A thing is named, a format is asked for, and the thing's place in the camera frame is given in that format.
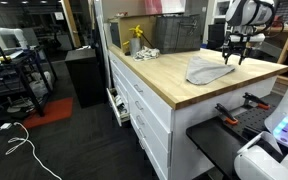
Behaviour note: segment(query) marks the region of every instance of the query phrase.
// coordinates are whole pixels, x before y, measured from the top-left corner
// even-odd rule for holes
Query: towel
[[[196,85],[205,85],[232,71],[232,65],[209,62],[200,57],[192,57],[187,68],[186,79]]]

